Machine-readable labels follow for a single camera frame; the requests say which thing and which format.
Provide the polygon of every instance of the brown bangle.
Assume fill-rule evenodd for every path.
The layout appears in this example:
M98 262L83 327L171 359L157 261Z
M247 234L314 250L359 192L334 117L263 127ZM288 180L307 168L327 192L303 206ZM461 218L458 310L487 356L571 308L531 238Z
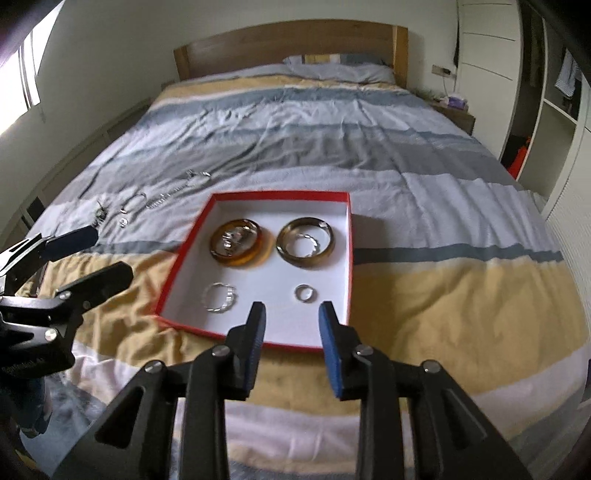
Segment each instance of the brown bangle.
M232 235L237 235L233 233L234 230L238 228L243 228L244 230L250 232L251 235L256 235L254 242L250 247L241 251L240 253L233 253L232 252ZM220 240L227 241L228 247L226 248L226 254L221 254L217 251L217 245ZM211 253L212 257L222 265L226 265L228 267L239 267L240 265L244 265L257 255L262 247L262 229L252 220L247 219L237 219L232 220L231 222L224 223L222 226L218 227L217 230L213 233L211 238L209 239L209 252Z
M296 257L287 251L287 241L295 229L302 226L317 226L324 230L329 236L329 244L318 253L313 253L308 257ZM314 267L321 263L327 258L335 249L335 235L332 228L324 220L320 220L314 217L302 217L291 221L285 227L281 229L279 235L277 235L277 251L281 255L281 258L286 262L289 262L296 267L308 268Z

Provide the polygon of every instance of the white wall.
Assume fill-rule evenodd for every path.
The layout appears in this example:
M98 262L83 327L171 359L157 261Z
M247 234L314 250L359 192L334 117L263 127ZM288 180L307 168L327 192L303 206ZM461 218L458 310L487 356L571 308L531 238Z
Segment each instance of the white wall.
M46 121L33 109L0 137L0 232L73 147L178 78L174 48L235 28L305 18L408 27L409 87L442 90L431 65L453 68L455 0L66 0L38 76Z

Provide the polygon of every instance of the wooden headboard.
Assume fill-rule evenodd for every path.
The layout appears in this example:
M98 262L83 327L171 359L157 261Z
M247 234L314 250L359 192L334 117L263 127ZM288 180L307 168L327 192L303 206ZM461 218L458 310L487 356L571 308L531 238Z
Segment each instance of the wooden headboard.
M179 47L174 59L180 79L188 80L304 53L371 53L393 67L398 86L407 85L408 29L375 22L295 20L240 28Z

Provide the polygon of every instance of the bed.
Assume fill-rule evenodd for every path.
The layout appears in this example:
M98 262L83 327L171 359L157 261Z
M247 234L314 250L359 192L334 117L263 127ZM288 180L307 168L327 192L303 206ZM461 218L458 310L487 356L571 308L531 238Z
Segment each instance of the bed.
M335 53L373 54L392 78L367 66L281 64ZM201 39L174 56L184 81L163 91L31 231L65 233L91 223L98 202L109 210L95 247L48 266L42 295L115 261L135 273L128 291L85 315L75 366L48 379L50 428L25 442L40 466L51 473L147 361L189 361L212 345L153 315L208 197L293 189L350 192L350 324L362 340L399 361L438 359L534 476L548 477L549 459L565 453L552 450L553 439L587 377L582 305L527 192L404 89L407 29L281 22ZM189 170L210 177L188 183ZM138 192L149 200L174 193L147 209ZM322 355L265 349L249 401L227 404L232 478L353 478L358 410L333 399ZM405 413L403 425L409 440Z

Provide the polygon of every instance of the screw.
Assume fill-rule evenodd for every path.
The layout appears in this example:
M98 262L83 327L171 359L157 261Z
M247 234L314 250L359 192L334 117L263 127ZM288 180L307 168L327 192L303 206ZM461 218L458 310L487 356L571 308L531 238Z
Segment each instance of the screw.
M437 360L425 360L423 370L428 374L436 374L441 371L441 364Z
M228 356L230 354L230 347L228 345L216 345L213 347L212 355L215 357Z
M52 342L57 338L57 330L55 328L48 328L45 331L45 340Z
M369 345L358 345L355 347L355 353L359 356L370 356L374 354L374 349Z
M160 360L152 360L146 364L144 370L146 370L149 374L157 374L162 370L163 366L164 364Z

